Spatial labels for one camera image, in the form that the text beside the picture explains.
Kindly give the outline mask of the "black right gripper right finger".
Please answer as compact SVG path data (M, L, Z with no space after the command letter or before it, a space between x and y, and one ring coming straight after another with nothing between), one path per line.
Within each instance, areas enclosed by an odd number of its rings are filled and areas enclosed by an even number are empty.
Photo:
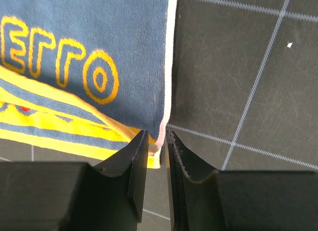
M314 171L221 171L166 133L173 231L315 231Z

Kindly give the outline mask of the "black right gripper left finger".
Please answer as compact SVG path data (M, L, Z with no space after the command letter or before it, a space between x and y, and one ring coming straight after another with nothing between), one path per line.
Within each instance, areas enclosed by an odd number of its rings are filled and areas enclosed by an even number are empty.
M142 220L148 132L101 163L2 162L3 231L134 231Z

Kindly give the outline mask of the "yellow tiger hello towel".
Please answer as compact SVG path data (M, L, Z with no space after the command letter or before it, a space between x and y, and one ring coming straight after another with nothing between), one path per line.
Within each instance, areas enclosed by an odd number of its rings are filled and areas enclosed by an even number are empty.
M141 130L161 166L177 0L0 0L0 136L105 160Z

